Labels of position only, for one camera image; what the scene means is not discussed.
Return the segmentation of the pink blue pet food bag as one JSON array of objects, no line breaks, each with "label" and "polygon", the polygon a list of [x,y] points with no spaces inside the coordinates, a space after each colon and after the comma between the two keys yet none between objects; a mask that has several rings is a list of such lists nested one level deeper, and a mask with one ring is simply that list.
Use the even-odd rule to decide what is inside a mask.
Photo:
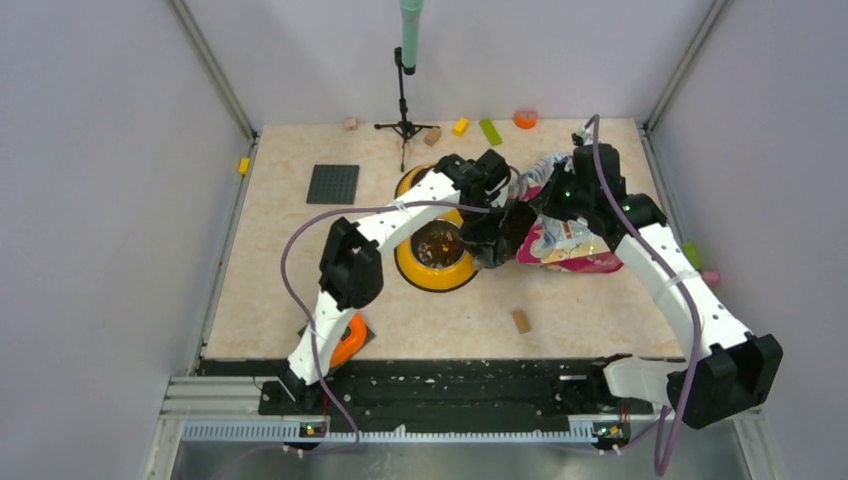
[{"label": "pink blue pet food bag", "polygon": [[[557,167],[573,171],[572,156],[554,152],[540,157],[529,169],[512,169],[507,184],[507,198],[529,202],[547,186]],[[489,262],[490,269],[509,261],[563,273],[608,274],[620,270],[623,263],[604,240],[593,234],[588,222],[557,220],[543,214],[532,214],[533,223],[521,227],[516,240],[503,240],[500,251]]]}]

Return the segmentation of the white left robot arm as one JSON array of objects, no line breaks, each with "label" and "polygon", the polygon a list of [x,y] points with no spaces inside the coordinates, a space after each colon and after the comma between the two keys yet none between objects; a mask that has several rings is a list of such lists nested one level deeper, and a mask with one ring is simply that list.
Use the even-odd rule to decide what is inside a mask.
[{"label": "white left robot arm", "polygon": [[426,224],[457,210],[460,240],[479,265],[494,267],[509,257],[503,229],[514,204],[511,176],[505,158],[492,149],[476,160],[452,154],[384,207],[329,212],[334,221],[319,261],[317,303],[304,311],[306,330],[279,380],[293,401],[327,376],[353,315],[381,293],[384,255]]}]

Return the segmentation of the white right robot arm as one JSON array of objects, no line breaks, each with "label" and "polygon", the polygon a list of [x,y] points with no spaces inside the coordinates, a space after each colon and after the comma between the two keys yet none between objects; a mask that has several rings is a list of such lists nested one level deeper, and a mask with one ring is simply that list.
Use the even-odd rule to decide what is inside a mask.
[{"label": "white right robot arm", "polygon": [[543,188],[541,211],[586,221],[652,295],[684,353],[682,363],[605,359],[602,375],[611,396],[670,407],[693,429],[767,400],[783,359],[780,343],[771,334],[755,335],[715,296],[654,200],[627,192],[614,147],[575,148],[570,166],[556,167]]}]

